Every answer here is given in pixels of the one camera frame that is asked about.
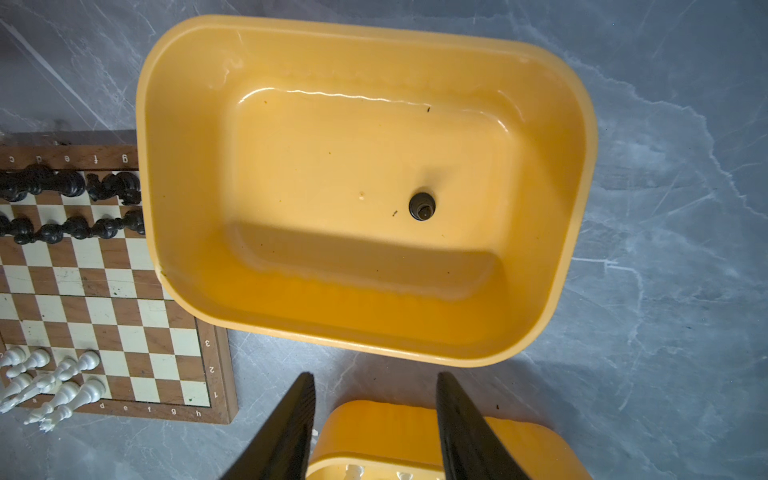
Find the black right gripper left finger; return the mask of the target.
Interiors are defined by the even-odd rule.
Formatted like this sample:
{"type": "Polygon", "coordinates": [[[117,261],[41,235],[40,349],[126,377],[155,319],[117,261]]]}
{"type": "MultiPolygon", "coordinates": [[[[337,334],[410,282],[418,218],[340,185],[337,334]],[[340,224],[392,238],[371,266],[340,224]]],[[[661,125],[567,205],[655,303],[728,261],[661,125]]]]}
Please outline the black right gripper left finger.
{"type": "Polygon", "coordinates": [[[221,479],[305,479],[315,409],[314,376],[302,372],[221,479]]]}

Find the black pawn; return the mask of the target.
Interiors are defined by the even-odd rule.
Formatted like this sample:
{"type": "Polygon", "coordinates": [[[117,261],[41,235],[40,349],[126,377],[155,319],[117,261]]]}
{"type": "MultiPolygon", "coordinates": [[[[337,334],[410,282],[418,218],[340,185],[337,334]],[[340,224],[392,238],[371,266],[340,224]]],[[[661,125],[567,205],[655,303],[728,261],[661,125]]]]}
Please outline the black pawn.
{"type": "Polygon", "coordinates": [[[429,220],[436,211],[436,201],[425,191],[417,192],[409,201],[409,213],[417,221],[429,220]]]}

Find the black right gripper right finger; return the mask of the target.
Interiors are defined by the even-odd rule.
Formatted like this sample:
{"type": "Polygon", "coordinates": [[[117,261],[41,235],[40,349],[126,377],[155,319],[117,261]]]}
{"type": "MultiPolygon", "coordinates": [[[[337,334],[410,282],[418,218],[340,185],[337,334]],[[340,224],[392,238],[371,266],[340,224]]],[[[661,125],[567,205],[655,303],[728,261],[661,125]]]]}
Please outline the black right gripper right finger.
{"type": "Polygon", "coordinates": [[[436,411],[446,479],[529,479],[450,372],[440,372],[436,411]]]}

